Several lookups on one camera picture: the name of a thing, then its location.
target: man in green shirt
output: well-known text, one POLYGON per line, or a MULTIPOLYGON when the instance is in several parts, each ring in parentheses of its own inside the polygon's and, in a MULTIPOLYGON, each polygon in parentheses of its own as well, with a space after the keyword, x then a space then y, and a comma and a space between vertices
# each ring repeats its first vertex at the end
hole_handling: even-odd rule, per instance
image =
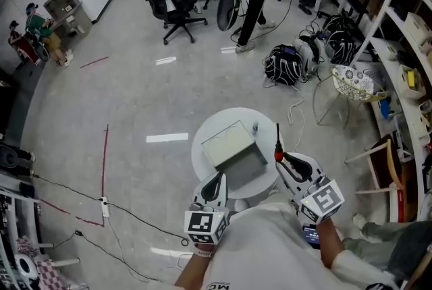
POLYGON ((33 33, 40 36, 40 40, 46 46, 49 56, 56 61, 58 64, 67 67, 70 65, 68 61, 60 50, 60 38, 58 35, 50 29, 53 21, 51 19, 44 19, 40 15, 36 14, 36 8, 38 5, 34 3, 29 3, 26 8, 27 21, 26 27, 33 33))

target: floor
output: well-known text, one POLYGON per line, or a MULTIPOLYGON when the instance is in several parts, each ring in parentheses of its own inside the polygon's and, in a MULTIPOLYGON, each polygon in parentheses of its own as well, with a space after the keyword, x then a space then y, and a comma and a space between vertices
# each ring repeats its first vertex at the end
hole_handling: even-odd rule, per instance
MULTIPOLYGON (((264 13, 280 21, 290 0, 267 0, 264 13)), ((334 5, 327 0, 326 10, 334 5)), ((110 202, 174 233, 182 234, 184 211, 190 203, 198 179, 192 169, 190 147, 195 132, 212 114, 230 107, 247 107, 264 113, 281 124, 286 150, 293 149, 302 129, 302 117, 294 109, 294 124, 289 125, 289 107, 300 95, 290 87, 263 88, 262 59, 275 46, 287 43, 314 18, 298 9, 291 10, 281 26, 256 39, 256 49, 236 55, 221 49, 234 44, 229 32, 217 29, 217 2, 212 1, 202 16, 209 25, 190 26, 196 38, 190 44, 179 31, 168 46, 166 33, 145 0, 113 0, 90 34, 74 49, 69 68, 48 63, 34 93, 22 137, 22 147, 35 152, 36 173, 51 181, 68 185, 90 196, 101 195, 101 176, 107 125, 109 134, 105 159, 105 195, 110 202), (109 57, 80 68, 91 61, 109 57), (155 65, 155 61, 176 57, 176 61, 155 65), (184 141, 147 144, 146 136, 189 133, 184 141)), ((252 36, 259 35, 254 31, 252 36)), ((327 75, 328 64, 320 68, 327 75)), ((359 198, 358 187, 368 185, 365 162, 349 167, 343 160, 362 152, 377 140, 375 124, 365 106, 352 108, 350 122, 343 129, 346 107, 341 104, 320 127, 312 111, 314 78, 299 84, 305 100, 301 104, 306 127, 298 152, 317 159, 330 178, 337 179, 346 202, 334 216, 343 233, 353 228, 354 212, 369 215, 372 207, 384 205, 384 197, 359 198)), ((323 85, 319 92, 318 113, 324 111, 334 88, 323 85)), ((42 204, 41 225, 44 241, 59 243, 76 230, 116 256, 121 255, 113 231, 75 219, 101 223, 101 206, 62 187, 35 179, 36 192, 62 213, 42 204)), ((125 260, 150 277, 174 281, 178 266, 184 266, 188 248, 180 239, 163 234, 111 207, 110 223, 121 242, 125 260)), ((50 252, 54 259, 79 257, 81 263, 64 268, 64 273, 92 290, 142 289, 126 267, 90 245, 82 237, 50 252)))

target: black backpack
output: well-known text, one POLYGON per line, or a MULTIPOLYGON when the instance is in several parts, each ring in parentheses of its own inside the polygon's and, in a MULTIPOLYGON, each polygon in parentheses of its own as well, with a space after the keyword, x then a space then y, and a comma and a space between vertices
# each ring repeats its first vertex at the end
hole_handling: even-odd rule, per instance
POLYGON ((294 85, 302 75, 302 58, 291 45, 278 45, 265 58, 265 75, 275 84, 294 85))

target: white round table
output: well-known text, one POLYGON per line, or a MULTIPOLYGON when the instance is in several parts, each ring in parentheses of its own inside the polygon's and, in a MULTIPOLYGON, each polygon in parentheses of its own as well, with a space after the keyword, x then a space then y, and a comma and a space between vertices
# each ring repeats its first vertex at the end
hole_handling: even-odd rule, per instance
POLYGON ((204 153, 201 143, 240 120, 252 135, 252 126, 258 122, 258 132, 252 136, 267 161, 265 172, 236 190, 228 190, 228 198, 243 199, 260 194, 271 187, 279 176, 275 166, 276 123, 258 111, 247 108, 230 108, 209 117, 198 129, 192 143, 192 166, 202 181, 216 172, 204 153))

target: white cable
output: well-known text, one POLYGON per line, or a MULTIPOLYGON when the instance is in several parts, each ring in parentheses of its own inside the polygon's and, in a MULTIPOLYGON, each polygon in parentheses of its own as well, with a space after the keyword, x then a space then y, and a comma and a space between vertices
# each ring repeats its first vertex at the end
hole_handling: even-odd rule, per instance
POLYGON ((300 141, 301 141, 301 139, 302 139, 302 135, 303 135, 304 127, 306 126, 306 120, 304 119, 304 113, 303 113, 302 108, 299 107, 299 105, 302 104, 302 103, 304 102, 304 97, 303 97, 302 93, 300 92, 300 90, 297 89, 297 87, 295 87, 294 85, 292 85, 292 88, 293 88, 295 91, 298 92, 298 94, 302 97, 302 99, 300 99, 297 103, 294 103, 294 104, 290 107, 290 110, 288 111, 288 123, 289 123, 290 125, 293 125, 293 123, 294 123, 294 120, 293 120, 293 118, 292 118, 292 109, 293 109, 294 107, 297 108, 298 110, 300 110, 300 112, 302 113, 302 117, 303 117, 303 127, 302 127, 302 131, 300 132, 300 135, 299 135, 299 137, 298 137, 297 144, 295 145, 294 149, 292 150, 292 152, 295 152, 296 149, 297 149, 297 146, 299 145, 299 143, 300 143, 300 141))

